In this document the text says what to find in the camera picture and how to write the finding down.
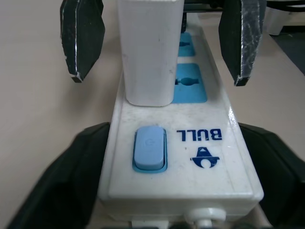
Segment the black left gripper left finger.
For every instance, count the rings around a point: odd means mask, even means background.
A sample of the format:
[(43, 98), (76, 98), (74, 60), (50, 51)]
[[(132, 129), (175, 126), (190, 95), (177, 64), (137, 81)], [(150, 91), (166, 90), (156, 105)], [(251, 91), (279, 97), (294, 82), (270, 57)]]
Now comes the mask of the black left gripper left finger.
[(7, 228), (84, 229), (97, 197), (110, 123), (88, 127), (42, 174)]

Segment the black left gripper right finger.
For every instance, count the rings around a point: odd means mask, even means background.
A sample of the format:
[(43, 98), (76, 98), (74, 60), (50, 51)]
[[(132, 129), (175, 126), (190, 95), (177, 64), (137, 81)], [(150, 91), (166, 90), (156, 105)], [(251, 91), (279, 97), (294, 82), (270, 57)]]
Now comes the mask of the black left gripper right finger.
[(264, 191), (260, 206), (274, 227), (305, 227), (305, 162), (275, 133), (239, 124)]

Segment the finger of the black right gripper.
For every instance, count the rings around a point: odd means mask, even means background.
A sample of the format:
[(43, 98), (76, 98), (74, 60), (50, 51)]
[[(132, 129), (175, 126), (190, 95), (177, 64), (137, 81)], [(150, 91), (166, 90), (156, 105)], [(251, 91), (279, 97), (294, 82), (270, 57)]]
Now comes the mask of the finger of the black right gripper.
[(222, 58), (235, 86), (251, 77), (263, 33), (265, 0), (225, 0), (218, 27)]
[(64, 0), (60, 7), (61, 43), (71, 78), (82, 83), (99, 59), (105, 25), (101, 0)]

